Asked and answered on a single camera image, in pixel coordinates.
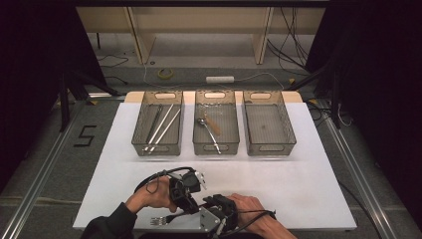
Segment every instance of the aluminum rail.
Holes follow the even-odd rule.
[[[321,105],[323,108],[328,108],[327,103],[324,101],[322,101]],[[353,153],[351,152],[351,149],[348,146],[347,141],[341,132],[341,129],[337,129],[331,119],[327,119],[326,124],[328,125],[329,131],[331,132],[331,135],[341,152],[341,155],[348,167],[354,183],[356,184],[363,202],[366,205],[372,219],[374,220],[381,237],[384,239],[397,238],[387,215],[385,214],[371,186],[366,180],[363,171],[360,169],[360,166],[357,163]]]
[[[29,188],[18,209],[15,211],[9,223],[7,224],[6,230],[2,235],[2,239],[18,238],[19,233],[24,227],[25,222],[28,219],[32,208],[34,207],[38,196],[43,190],[44,185],[46,184],[46,181],[48,180],[49,175],[53,170],[53,167],[59,158],[67,139],[69,138],[69,134],[74,126],[75,120],[84,105],[85,102],[77,102],[75,104],[71,114],[71,121],[63,132],[59,132],[59,136],[57,137],[52,149],[50,150],[46,161],[41,166],[41,169],[31,184],[31,187]]]

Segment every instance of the metal spoon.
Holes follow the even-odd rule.
[[[199,122],[199,124],[204,125],[205,128],[207,128],[207,131],[210,134],[210,136],[211,136],[211,138],[214,142],[214,146],[215,146],[215,148],[217,148],[218,154],[221,154],[220,147],[218,146],[217,140],[215,140],[214,135],[212,134],[210,128],[208,127],[207,121],[205,119],[201,119],[201,118],[199,118],[197,121]]]

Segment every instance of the person's hand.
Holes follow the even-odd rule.
[[[239,215],[239,227],[244,226],[256,216],[262,213],[260,210],[265,210],[260,200],[253,196],[243,196],[237,193],[233,193],[228,196],[230,200],[233,200],[236,203],[237,210],[240,212]],[[279,221],[272,218],[270,215],[265,215],[249,225],[246,231],[256,233],[266,239],[275,239],[275,238],[296,238],[291,234]]]
[[[166,207],[171,212],[175,212],[177,206],[170,199],[169,192],[170,180],[167,176],[161,176],[153,179],[148,183],[148,190],[146,185],[139,188],[133,195],[131,195],[125,205],[133,213],[137,213],[143,207]]]
[[[253,196],[243,196],[237,193],[233,193],[227,198],[229,198],[230,200],[233,200],[236,203],[236,207],[238,211],[240,212],[265,210],[260,200],[258,200],[258,198],[253,197]],[[239,227],[244,226],[246,223],[254,219],[260,213],[261,212],[239,213]],[[262,224],[260,223],[260,220],[262,220],[262,218],[258,219],[255,223],[252,223],[250,226],[246,228],[246,230],[253,233],[258,233],[261,230],[263,230],[263,228],[261,228]]]

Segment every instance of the white table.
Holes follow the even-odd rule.
[[[74,227],[84,229],[98,216],[109,216],[149,175],[163,169],[191,166],[204,172],[208,190],[194,193],[198,204],[213,194],[237,192],[257,196],[288,229],[350,230],[356,224],[336,182],[306,104],[286,104],[298,143],[289,156],[251,157],[246,153],[241,105],[237,104],[240,143],[237,155],[197,156],[193,151],[194,105],[186,102],[180,156],[139,157],[131,138],[140,104],[119,106]],[[144,208],[135,229],[185,232],[199,230],[199,215],[151,226],[152,216],[168,209]]]

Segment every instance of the mesh tray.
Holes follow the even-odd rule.
[[[244,92],[249,155],[289,155],[295,134],[281,92]]]
[[[132,138],[139,156],[180,154],[183,109],[182,92],[145,92]]]
[[[205,119],[217,145],[206,126]],[[239,147],[239,127],[236,99],[233,91],[197,91],[195,93],[195,124],[193,128],[195,154],[236,154]]]

